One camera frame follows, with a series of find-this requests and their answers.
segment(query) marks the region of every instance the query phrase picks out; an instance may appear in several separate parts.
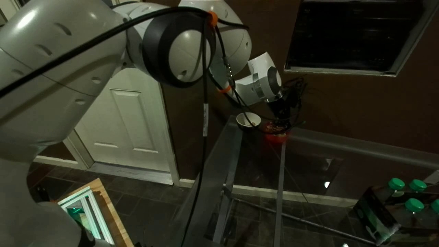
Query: door frame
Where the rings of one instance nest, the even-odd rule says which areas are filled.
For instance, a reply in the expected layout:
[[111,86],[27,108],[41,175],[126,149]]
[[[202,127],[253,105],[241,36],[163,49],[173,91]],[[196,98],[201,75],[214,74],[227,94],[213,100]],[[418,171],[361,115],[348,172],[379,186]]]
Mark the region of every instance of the door frame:
[[[113,4],[119,4],[120,2],[125,2],[127,0],[112,0]],[[20,9],[20,4],[17,0],[2,0],[0,1],[0,11],[3,14],[3,17],[6,18],[6,21],[9,20],[18,10]],[[166,136],[166,146],[167,151],[165,153],[167,164],[169,165],[169,170],[171,174],[172,181],[175,185],[180,186],[180,175],[178,174],[175,154],[173,150],[173,146],[170,139],[170,131],[169,131],[169,124],[168,124],[168,118],[166,114],[166,106],[163,100],[163,93],[162,88],[159,88],[159,94],[160,98],[162,99],[162,105],[163,109],[165,111],[165,121],[164,126],[168,130],[168,134]],[[53,163],[53,164],[60,164],[62,166],[68,166],[68,167],[74,167],[80,169],[88,169],[95,163],[95,160],[93,160],[92,156],[88,152],[87,148],[81,141],[81,138],[79,137],[78,133],[73,129],[73,131],[70,133],[70,135],[63,140],[64,145],[67,147],[69,152],[72,154],[72,156],[75,158],[75,161],[72,160],[61,160],[57,158],[51,158],[51,157],[44,157],[44,156],[38,156],[37,159],[44,160],[44,163]]]

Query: glass table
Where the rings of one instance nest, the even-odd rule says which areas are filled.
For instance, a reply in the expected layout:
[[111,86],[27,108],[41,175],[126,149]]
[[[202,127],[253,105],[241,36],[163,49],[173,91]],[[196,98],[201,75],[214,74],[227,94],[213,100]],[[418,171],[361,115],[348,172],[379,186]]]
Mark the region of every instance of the glass table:
[[231,116],[206,160],[184,244],[198,178],[172,224],[170,246],[374,246],[352,210],[364,191],[395,176],[409,181],[433,171],[294,136],[271,143],[241,131]]

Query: tile floor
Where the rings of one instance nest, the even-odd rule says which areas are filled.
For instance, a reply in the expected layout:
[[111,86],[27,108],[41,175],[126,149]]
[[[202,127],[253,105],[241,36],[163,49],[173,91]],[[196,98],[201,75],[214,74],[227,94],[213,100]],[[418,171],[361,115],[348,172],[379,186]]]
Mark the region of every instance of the tile floor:
[[[38,163],[31,165],[27,182],[32,197],[39,201],[37,185],[42,185],[49,196],[56,200],[96,178],[103,182],[133,243],[139,242],[141,246],[148,247],[168,246],[172,235],[169,225],[188,194],[187,188]],[[274,199],[237,197],[268,208],[274,208],[276,204]],[[367,238],[349,209],[293,201],[285,201],[283,208],[291,215]],[[235,203],[231,215],[228,247],[273,245],[274,214]],[[282,244],[300,247],[366,246],[289,219],[283,220]]]

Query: window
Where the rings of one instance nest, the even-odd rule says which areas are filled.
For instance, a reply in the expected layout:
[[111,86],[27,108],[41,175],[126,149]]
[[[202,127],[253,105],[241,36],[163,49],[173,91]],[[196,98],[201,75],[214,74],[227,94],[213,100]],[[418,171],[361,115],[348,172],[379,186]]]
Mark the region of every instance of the window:
[[433,0],[303,0],[285,68],[396,75],[437,6]]

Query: dark window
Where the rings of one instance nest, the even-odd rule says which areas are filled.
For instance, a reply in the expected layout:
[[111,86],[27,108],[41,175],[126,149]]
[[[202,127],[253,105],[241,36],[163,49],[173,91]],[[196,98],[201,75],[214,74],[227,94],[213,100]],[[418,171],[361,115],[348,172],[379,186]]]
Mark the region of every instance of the dark window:
[[389,70],[423,12],[422,0],[303,0],[286,68]]

